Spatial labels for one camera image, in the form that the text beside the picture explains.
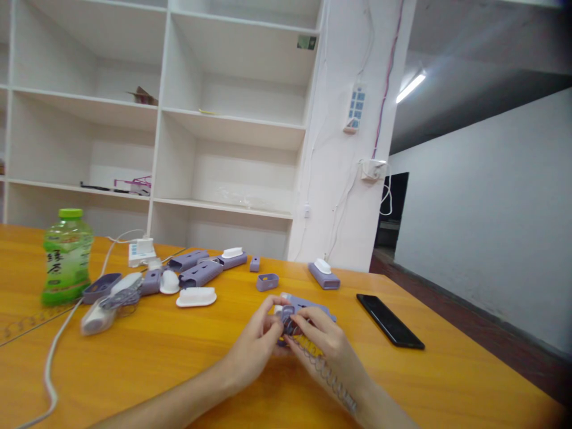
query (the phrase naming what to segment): sticker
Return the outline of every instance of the sticker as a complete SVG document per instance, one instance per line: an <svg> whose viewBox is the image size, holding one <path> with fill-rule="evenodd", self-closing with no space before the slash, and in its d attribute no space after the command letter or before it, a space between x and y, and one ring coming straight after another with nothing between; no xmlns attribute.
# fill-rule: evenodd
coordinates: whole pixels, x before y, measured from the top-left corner
<svg viewBox="0 0 572 429"><path fill-rule="evenodd" d="M316 41L318 41L316 36L298 35L298 49L308 49L309 51L313 51L316 49Z"/></svg>

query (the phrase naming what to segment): orange table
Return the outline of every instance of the orange table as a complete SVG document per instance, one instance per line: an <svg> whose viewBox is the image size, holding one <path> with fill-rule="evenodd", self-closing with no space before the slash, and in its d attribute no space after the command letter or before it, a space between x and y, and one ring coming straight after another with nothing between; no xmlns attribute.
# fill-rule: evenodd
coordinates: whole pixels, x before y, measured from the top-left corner
<svg viewBox="0 0 572 429"><path fill-rule="evenodd" d="M101 270L110 242L98 238L91 275ZM180 248L156 246L165 258ZM0 328L41 310L42 231L0 226ZM116 245L108 272L129 272L126 245ZM52 376L60 395L53 416L38 425L79 428L175 386L222 358L267 293L243 265L209 286L210 307L179 309L176 296L141 300L110 330L82 337L82 306L63 334ZM424 428L545 427L562 407L439 315L384 276L335 270L341 290L323 291L304 264L262 259L283 291L324 304L338 318L369 373ZM427 346L398 349L359 306L356 293L376 294ZM42 375L49 345L64 316L0 348L1 427L15 427L46 411ZM354 427L290 358L273 358L248 389L206 413L197 427Z"/></svg>

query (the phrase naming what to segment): pink object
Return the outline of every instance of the pink object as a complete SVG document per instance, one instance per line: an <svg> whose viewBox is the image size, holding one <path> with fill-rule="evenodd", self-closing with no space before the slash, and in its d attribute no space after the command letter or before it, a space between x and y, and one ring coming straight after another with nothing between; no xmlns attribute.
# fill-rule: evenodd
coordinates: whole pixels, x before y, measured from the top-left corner
<svg viewBox="0 0 572 429"><path fill-rule="evenodd" d="M113 186L117 187L117 182L123 182L131 185L131 189L129 190L131 194L143 195L144 197L151 195L151 176L133 179L132 181L115 179L113 181Z"/></svg>

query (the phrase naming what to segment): coiled wire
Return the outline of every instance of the coiled wire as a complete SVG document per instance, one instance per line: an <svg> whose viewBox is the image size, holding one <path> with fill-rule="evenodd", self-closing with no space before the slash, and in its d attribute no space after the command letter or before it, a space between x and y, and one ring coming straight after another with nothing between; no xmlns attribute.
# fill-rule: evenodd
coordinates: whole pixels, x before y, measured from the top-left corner
<svg viewBox="0 0 572 429"><path fill-rule="evenodd" d="M328 362L326 362L322 351L302 333L300 327L290 318L284 322L284 335L289 336L292 341L296 343L304 353L304 356L314 365L320 377L332 388L334 395L337 396L343 406L346 407L350 414L355 415L358 406L356 401L351 397L347 389L344 388L342 382L338 380L334 371L328 366Z"/></svg>

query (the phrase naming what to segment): smartphone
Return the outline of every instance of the smartphone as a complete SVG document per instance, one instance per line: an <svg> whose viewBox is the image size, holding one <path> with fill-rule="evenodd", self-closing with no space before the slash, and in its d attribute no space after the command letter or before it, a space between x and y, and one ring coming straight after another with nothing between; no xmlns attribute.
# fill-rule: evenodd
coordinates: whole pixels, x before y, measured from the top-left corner
<svg viewBox="0 0 572 429"><path fill-rule="evenodd" d="M356 297L395 346L425 349L425 344L378 297L361 294Z"/></svg>

